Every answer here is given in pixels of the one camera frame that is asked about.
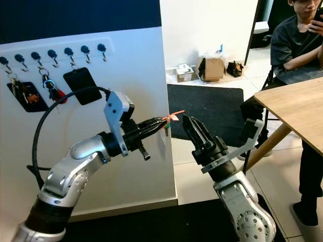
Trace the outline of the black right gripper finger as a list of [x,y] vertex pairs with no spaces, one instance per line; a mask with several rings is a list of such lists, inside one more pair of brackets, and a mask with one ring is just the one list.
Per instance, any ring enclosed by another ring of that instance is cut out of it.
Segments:
[[198,124],[200,125],[200,130],[201,130],[201,135],[203,135],[203,146],[213,146],[213,138],[210,135],[208,129],[205,127],[203,122],[200,120],[196,119]]
[[184,131],[191,139],[196,150],[202,149],[203,135],[201,134],[200,125],[194,117],[184,116]]

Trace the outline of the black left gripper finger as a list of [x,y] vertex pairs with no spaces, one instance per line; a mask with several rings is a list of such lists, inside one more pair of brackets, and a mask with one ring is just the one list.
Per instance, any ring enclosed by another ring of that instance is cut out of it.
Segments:
[[141,131],[159,131],[168,125],[167,119],[148,119],[139,123]]
[[146,139],[166,128],[167,125],[145,125],[140,127],[140,139]]

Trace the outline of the orange key tag with ring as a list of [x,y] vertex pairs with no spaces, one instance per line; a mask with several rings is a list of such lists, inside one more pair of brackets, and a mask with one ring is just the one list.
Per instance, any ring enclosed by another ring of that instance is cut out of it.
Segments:
[[166,117],[163,117],[163,120],[166,122],[164,128],[169,128],[171,125],[171,122],[178,122],[179,121],[179,115],[184,113],[185,110],[175,111]]

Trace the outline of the dark grey door mat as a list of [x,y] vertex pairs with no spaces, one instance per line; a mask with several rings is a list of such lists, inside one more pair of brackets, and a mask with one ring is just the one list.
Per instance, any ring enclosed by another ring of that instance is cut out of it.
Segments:
[[242,88],[207,87],[168,84],[170,111],[184,110],[184,114],[203,122],[208,131],[229,147],[240,147],[244,128],[240,105],[244,101]]

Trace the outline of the small white box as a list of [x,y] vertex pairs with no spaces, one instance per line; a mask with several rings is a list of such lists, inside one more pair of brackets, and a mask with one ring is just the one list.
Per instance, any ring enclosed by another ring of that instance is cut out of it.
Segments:
[[192,81],[192,78],[194,76],[194,70],[188,64],[178,65],[175,68],[175,72],[176,72],[176,81],[178,81],[178,83]]

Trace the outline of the brown cardboard box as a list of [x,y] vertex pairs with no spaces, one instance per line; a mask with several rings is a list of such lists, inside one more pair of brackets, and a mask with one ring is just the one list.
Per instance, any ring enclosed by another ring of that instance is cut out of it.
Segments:
[[224,77],[225,67],[221,58],[201,57],[197,65],[197,76],[205,82],[217,82]]

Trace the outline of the pair of dark shoes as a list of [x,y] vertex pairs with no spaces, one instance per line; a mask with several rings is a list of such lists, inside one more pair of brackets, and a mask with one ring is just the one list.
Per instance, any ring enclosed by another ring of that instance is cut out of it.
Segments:
[[226,73],[233,78],[239,78],[243,74],[244,65],[237,62],[228,62]]

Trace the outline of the black card holder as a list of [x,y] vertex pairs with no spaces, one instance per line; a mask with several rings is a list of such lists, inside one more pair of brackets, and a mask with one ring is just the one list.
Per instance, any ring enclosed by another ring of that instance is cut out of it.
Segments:
[[63,79],[65,79],[65,82],[71,88],[72,92],[76,93],[75,97],[81,105],[90,104],[102,98],[102,94],[96,88],[79,92],[83,88],[96,87],[94,78],[91,76],[88,68],[79,68],[67,72],[63,74]]

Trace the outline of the clear plastic bag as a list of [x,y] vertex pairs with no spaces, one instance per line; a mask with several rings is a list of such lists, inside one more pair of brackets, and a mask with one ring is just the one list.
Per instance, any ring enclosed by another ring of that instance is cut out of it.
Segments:
[[198,49],[198,58],[201,61],[203,58],[221,58],[224,60],[224,45],[219,44],[217,46],[213,45],[210,47],[200,47]]

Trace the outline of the key bunch with red fob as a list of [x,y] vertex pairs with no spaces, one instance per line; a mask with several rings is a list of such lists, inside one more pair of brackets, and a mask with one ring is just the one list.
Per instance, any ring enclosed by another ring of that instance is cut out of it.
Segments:
[[46,88],[49,98],[54,102],[62,100],[60,104],[67,103],[67,100],[64,98],[66,94],[58,88],[55,81],[50,77],[49,71],[41,67],[39,67],[38,71],[42,76],[42,87]]

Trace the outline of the large black floor rug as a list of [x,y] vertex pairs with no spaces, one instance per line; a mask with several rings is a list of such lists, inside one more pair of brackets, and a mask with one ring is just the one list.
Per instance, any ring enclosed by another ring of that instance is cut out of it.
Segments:
[[69,223],[62,242],[238,242],[224,204],[207,200]]

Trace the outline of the light wooden table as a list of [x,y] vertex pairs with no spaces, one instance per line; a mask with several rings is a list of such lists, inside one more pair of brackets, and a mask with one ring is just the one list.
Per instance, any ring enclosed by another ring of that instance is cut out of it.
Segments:
[[282,124],[248,156],[243,171],[257,164],[291,132],[323,155],[323,78],[260,91],[254,94],[254,99]]

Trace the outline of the dark blue card holder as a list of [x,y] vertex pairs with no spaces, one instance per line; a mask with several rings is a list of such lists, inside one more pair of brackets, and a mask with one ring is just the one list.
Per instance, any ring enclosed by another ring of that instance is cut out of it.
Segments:
[[[39,92],[37,91],[37,89],[35,88],[34,83],[32,83],[32,82],[23,82],[23,83],[25,83],[25,85],[28,87],[30,92],[34,93],[35,95],[37,95],[39,97],[39,101],[36,104],[21,104],[21,106],[27,112],[42,111],[42,108],[41,108],[41,104],[42,104],[41,96],[40,96]],[[11,88],[10,88],[10,83],[7,83],[6,86],[9,88],[9,91],[12,94],[12,91],[11,91]]]

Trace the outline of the black door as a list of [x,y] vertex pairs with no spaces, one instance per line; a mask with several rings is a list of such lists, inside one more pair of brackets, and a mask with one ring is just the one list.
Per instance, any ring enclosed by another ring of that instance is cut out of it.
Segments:
[[287,18],[295,15],[295,11],[292,6],[288,4],[288,0],[273,0],[272,9],[268,15],[268,34],[265,35],[263,40],[267,45],[272,40],[275,28]]

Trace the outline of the blue round wall hook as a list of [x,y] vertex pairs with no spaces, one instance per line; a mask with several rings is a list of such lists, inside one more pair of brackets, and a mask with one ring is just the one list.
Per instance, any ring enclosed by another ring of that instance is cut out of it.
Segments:
[[9,67],[9,60],[7,60],[6,57],[0,56],[0,64],[5,67],[5,72],[7,72],[7,74],[12,73],[12,70]]
[[30,56],[38,64],[38,68],[40,70],[44,69],[44,67],[42,66],[42,63],[41,63],[41,56],[39,55],[39,53],[37,53],[36,51],[33,51],[30,54]]
[[23,72],[28,72],[29,68],[25,65],[25,58],[21,54],[14,55],[14,59],[18,62],[21,67],[20,70]]
[[86,45],[83,45],[81,47],[81,53],[83,53],[83,55],[86,57],[86,62],[87,63],[91,63],[91,59],[89,57],[89,54],[90,54],[90,48]]
[[58,68],[59,67],[59,63],[57,61],[58,54],[56,53],[56,51],[55,50],[48,50],[47,55],[48,55],[48,57],[51,58],[51,60],[53,60],[52,66],[55,68]]
[[107,62],[107,57],[106,57],[106,51],[107,48],[104,44],[100,43],[97,45],[97,50],[101,53],[102,57],[103,57],[103,61]]
[[71,60],[71,65],[76,66],[75,60],[73,58],[74,52],[71,48],[67,47],[64,49],[64,54]]

